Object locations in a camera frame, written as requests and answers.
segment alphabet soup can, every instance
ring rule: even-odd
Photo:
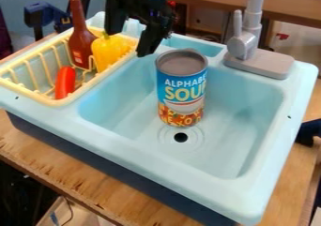
[[[203,117],[207,60],[195,50],[174,50],[156,59],[159,117],[190,127]]]

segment dish rack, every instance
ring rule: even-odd
[[[95,35],[101,35],[102,29],[89,26],[88,29]],[[89,57],[89,69],[79,68],[72,62],[68,40],[71,32],[58,37],[50,43],[44,44],[40,49],[9,63],[0,69],[0,85],[5,86],[19,94],[23,94],[48,106],[63,106],[87,92],[94,85],[101,82],[124,63],[130,60],[135,53],[137,39],[119,34],[119,36],[133,41],[128,53],[107,67],[103,72],[97,73],[93,56]],[[71,66],[76,69],[76,90],[66,98],[55,99],[55,78],[62,66]]]

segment wooden table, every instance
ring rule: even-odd
[[[247,0],[175,0],[224,11],[245,8]],[[263,16],[273,21],[321,28],[321,0],[265,0]]]
[[[305,120],[321,117],[320,96],[321,80],[318,80]],[[318,144],[313,148],[294,144],[260,225],[298,225],[313,176],[318,148]],[[94,163],[87,164],[79,158],[88,159]],[[78,146],[59,150],[20,132],[11,125],[3,110],[0,110],[0,159],[93,212],[119,224],[201,225],[199,221],[172,207],[177,206],[175,202],[186,203],[174,193],[168,193],[166,189],[155,186],[156,184],[150,186],[148,180],[140,176],[132,176],[132,173],[126,170],[116,173],[117,178],[135,177],[136,183],[137,181],[139,183],[138,188],[149,191],[149,194],[156,195],[161,200],[163,200],[162,195],[166,194],[167,203],[171,206],[161,203],[141,190],[113,177],[115,175],[113,163],[107,163],[105,159]],[[102,170],[101,165],[109,168],[110,174],[106,173],[108,170]],[[156,193],[157,190],[162,191],[162,194]],[[184,212],[191,209],[195,207],[185,208]],[[194,213],[196,215],[194,218],[202,216],[204,212],[201,211]]]

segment gray faucet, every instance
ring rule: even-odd
[[[227,42],[224,64],[275,79],[285,79],[294,63],[288,55],[257,48],[262,30],[264,0],[248,0],[242,19],[241,10],[234,12],[234,35]]]

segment yellow pepper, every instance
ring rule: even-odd
[[[102,72],[119,60],[126,54],[132,46],[132,42],[121,36],[108,36],[105,32],[101,38],[97,38],[91,44],[96,68],[98,72]]]

